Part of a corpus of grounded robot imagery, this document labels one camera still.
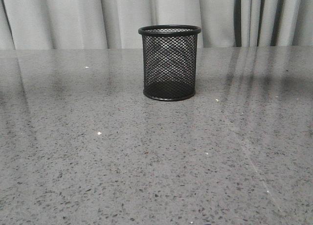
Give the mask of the grey pleated curtain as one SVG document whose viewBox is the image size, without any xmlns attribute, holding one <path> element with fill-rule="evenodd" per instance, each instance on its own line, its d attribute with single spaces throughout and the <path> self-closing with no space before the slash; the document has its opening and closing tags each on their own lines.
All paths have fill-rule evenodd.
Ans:
<svg viewBox="0 0 313 225">
<path fill-rule="evenodd" d="M 140 48 L 161 24 L 199 26 L 200 47 L 312 45 L 313 0 L 0 0 L 1 49 Z"/>
</svg>

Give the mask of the black mesh pen bucket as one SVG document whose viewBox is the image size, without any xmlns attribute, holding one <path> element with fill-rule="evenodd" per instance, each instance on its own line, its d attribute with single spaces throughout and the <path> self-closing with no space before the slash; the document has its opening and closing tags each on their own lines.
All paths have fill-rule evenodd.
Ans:
<svg viewBox="0 0 313 225">
<path fill-rule="evenodd" d="M 194 25 L 141 27 L 143 93 L 160 101 L 180 101 L 195 95 L 198 35 Z"/>
</svg>

